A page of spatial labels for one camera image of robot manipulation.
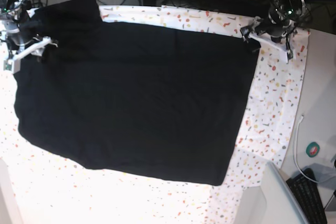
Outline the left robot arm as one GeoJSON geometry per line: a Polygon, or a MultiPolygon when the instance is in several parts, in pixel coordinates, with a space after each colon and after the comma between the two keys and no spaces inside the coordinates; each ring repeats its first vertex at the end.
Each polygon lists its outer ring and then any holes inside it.
{"type": "Polygon", "coordinates": [[[296,32],[306,14],[305,0],[269,0],[268,16],[255,27],[257,35],[268,34],[272,41],[287,40],[296,32]]]}

